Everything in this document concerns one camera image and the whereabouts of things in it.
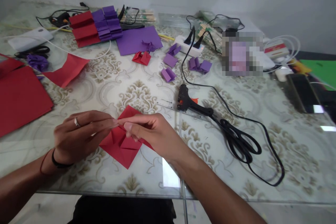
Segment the ring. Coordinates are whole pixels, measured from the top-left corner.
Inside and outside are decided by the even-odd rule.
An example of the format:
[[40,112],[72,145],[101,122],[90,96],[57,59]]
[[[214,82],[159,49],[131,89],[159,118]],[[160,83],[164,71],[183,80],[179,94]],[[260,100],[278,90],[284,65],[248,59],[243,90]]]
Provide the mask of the ring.
[[77,122],[77,117],[75,117],[75,125],[76,125],[77,128],[81,127],[81,125]]

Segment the dark pants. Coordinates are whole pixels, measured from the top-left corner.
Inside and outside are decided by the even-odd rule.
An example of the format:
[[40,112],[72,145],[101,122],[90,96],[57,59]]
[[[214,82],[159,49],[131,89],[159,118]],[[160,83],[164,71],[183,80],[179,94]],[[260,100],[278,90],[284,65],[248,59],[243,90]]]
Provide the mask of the dark pants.
[[76,203],[69,224],[174,224],[175,218],[174,205],[170,199],[82,196]]

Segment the table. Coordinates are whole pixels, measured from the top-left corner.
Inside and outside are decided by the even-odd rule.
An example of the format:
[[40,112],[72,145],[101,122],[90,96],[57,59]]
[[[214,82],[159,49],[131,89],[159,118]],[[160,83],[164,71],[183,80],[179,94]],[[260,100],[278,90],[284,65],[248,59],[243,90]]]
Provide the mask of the table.
[[[1,23],[19,27],[38,26],[35,16],[48,16],[54,10],[68,8],[44,3],[21,3]],[[156,26],[158,33],[176,37],[188,35],[188,29]],[[0,26],[0,36],[20,35],[28,30]],[[95,58],[108,49],[108,43],[77,49],[71,33],[58,32],[53,42],[83,57]],[[1,52],[14,53],[5,40]],[[268,74],[260,77],[224,77],[220,58],[205,47],[202,58],[213,63],[206,75],[189,71],[187,78],[196,83],[217,87],[230,109],[241,116],[262,121],[268,129],[274,148],[279,154],[286,175],[276,188],[256,178],[230,153],[218,128],[209,121],[197,120],[158,104],[162,99],[174,101],[182,84],[181,60],[173,68],[177,78],[166,83],[161,77],[162,60],[171,46],[152,53],[148,66],[136,64],[133,56],[120,56],[116,42],[110,52],[91,60],[79,76],[63,89],[47,78],[42,83],[52,98],[53,110],[6,135],[0,140],[0,176],[42,156],[53,147],[53,129],[72,113],[100,110],[117,118],[127,105],[142,113],[161,113],[178,131],[184,142],[237,194],[247,201],[336,203],[336,133],[327,115],[297,112],[286,98],[281,84]],[[50,46],[51,69],[62,66],[66,53]],[[254,156],[252,168],[262,177],[274,176],[277,164],[269,150],[262,128],[228,113],[210,88],[189,86],[192,98],[199,104],[206,101],[223,118],[240,130],[254,136],[262,146],[262,154]],[[118,195],[139,197],[181,198],[180,181],[169,164],[147,146],[142,146],[127,170],[101,148],[75,164],[41,192]],[[190,191],[187,199],[193,199]]]

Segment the red string bracelet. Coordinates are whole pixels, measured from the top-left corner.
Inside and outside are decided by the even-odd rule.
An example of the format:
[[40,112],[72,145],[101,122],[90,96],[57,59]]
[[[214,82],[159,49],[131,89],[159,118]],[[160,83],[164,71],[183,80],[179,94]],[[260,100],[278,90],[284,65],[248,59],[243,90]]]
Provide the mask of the red string bracelet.
[[41,166],[40,166],[40,173],[41,173],[42,175],[44,175],[44,176],[51,176],[50,174],[45,174],[45,173],[42,172],[42,165],[43,165],[43,162],[44,162],[45,158],[47,157],[48,153],[49,153],[51,150],[52,150],[52,149],[48,150],[48,152],[46,153],[46,155],[44,155],[44,158],[43,158],[42,163],[41,163]]

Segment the red paper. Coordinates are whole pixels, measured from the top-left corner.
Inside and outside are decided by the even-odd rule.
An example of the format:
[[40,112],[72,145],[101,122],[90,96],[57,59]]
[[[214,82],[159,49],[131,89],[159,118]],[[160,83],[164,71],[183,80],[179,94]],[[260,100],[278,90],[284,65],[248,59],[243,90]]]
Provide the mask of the red paper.
[[91,11],[72,16],[69,18],[69,21],[71,24],[70,27],[73,29],[94,23]]
[[9,72],[15,70],[16,68],[24,65],[21,61],[18,61],[13,58],[9,58],[3,54],[0,54],[0,55],[7,58],[7,60],[0,62],[0,78],[5,76]]
[[[136,114],[141,113],[131,106],[127,106],[118,119],[132,117]],[[119,125],[111,130],[111,133],[99,146],[128,169],[142,144],[153,149],[152,146],[142,138],[140,138],[138,142],[135,142],[132,137],[127,138],[125,128],[122,125]]]
[[68,54],[64,65],[54,72],[43,72],[44,76],[57,86],[65,88],[73,80],[90,60]]
[[143,54],[141,52],[137,52],[132,61],[142,64],[142,65],[148,65],[150,61],[151,55],[148,52],[144,52]]
[[72,30],[75,36],[78,47],[85,47],[100,42],[97,28],[95,24],[90,24]]
[[49,112],[54,105],[29,66],[0,79],[0,137]]

